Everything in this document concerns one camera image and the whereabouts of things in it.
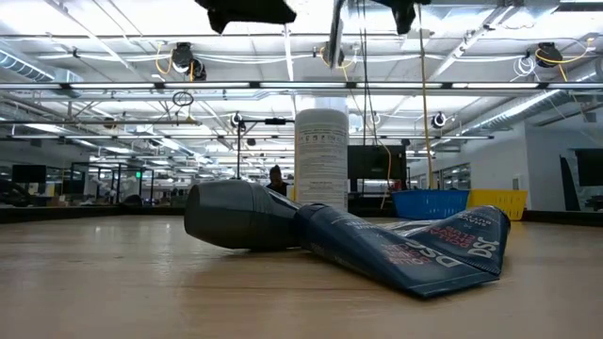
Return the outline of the dark blue DSC sachet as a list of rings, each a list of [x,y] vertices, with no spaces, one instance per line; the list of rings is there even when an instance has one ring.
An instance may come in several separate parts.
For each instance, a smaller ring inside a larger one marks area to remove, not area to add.
[[[484,205],[413,229],[406,237],[499,276],[510,230],[511,222],[503,211]]]
[[[294,217],[301,247],[379,283],[421,298],[449,294],[499,279],[486,271],[324,204]]]

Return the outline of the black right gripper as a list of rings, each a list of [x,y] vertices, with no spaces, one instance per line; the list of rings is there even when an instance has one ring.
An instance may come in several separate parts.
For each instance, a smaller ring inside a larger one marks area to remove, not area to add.
[[[399,35],[408,34],[416,17],[415,5],[427,6],[432,0],[373,0],[391,9]]]

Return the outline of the long linear ceiling light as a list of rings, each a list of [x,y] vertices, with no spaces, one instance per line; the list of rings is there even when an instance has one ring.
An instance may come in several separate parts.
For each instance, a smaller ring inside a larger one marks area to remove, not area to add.
[[[1,90],[18,89],[593,89],[603,90],[603,82],[138,82],[138,83],[0,83]]]

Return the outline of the silver ventilation duct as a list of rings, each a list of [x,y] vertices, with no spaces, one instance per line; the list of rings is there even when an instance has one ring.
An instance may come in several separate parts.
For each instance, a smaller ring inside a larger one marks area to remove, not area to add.
[[[480,130],[494,131],[509,127],[518,121],[551,109],[553,105],[561,106],[573,102],[571,90],[588,89],[591,84],[596,84],[597,89],[603,89],[603,56],[576,67],[567,78],[568,85],[549,83],[546,89],[534,95],[512,99],[487,111],[480,119],[475,119],[464,127],[460,134],[468,136]]]
[[[17,73],[37,83],[77,83],[83,81],[79,74],[70,70],[43,66],[21,53],[1,46],[0,69]]]

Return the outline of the black desk monitor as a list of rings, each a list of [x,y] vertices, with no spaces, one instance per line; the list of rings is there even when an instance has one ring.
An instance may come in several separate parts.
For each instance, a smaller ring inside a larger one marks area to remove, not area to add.
[[[47,169],[44,165],[19,165],[12,166],[11,180],[20,184],[44,184],[46,182]]]

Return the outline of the bagged black round sponge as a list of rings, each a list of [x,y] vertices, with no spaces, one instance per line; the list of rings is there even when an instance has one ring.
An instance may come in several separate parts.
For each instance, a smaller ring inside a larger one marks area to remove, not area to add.
[[[401,220],[380,223],[379,227],[391,232],[407,232],[413,229],[423,228],[435,223],[434,219],[429,220]]]

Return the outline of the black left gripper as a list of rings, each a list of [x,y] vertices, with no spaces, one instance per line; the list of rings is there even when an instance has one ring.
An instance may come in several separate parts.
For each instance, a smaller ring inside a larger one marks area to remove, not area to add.
[[[229,23],[290,24],[297,13],[285,0],[195,0],[207,11],[211,28],[222,34]]]

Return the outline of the black leaning board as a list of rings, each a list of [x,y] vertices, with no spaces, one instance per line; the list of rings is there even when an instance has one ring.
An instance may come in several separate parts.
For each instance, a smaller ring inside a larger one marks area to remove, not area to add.
[[[569,212],[579,212],[579,198],[574,185],[572,172],[569,163],[565,157],[560,157],[561,174],[562,174],[562,190],[564,198],[565,210]]]

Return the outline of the yellow plastic basket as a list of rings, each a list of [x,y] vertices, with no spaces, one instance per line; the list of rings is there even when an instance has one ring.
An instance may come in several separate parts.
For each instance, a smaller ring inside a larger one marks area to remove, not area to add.
[[[519,221],[523,217],[527,197],[526,190],[472,189],[466,208],[493,205],[502,210],[509,220]]]

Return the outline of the blue plastic basket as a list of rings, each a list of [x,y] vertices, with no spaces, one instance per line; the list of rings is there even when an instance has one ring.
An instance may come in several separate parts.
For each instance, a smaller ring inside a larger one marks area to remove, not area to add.
[[[405,190],[392,194],[400,218],[444,219],[466,209],[468,190]]]

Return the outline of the white wipes canister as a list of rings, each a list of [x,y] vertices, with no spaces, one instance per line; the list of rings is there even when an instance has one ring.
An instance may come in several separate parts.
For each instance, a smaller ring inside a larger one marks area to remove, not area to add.
[[[349,120],[342,111],[310,108],[295,119],[295,197],[301,204],[348,208]]]

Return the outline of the black chair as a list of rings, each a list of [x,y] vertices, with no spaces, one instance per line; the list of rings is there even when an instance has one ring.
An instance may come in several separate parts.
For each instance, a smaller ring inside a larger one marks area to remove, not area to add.
[[[30,203],[30,196],[21,186],[0,179],[0,203],[15,207],[27,207]]]

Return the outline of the person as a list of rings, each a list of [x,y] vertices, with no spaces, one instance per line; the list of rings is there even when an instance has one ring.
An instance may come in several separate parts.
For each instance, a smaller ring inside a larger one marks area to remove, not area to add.
[[[267,188],[279,193],[280,195],[287,195],[287,187],[289,183],[283,180],[281,169],[278,165],[272,167],[269,171],[269,184]]]

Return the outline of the black wall monitor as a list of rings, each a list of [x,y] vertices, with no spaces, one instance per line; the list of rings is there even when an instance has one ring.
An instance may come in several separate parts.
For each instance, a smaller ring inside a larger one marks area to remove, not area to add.
[[[575,150],[580,186],[603,186],[603,149]]]

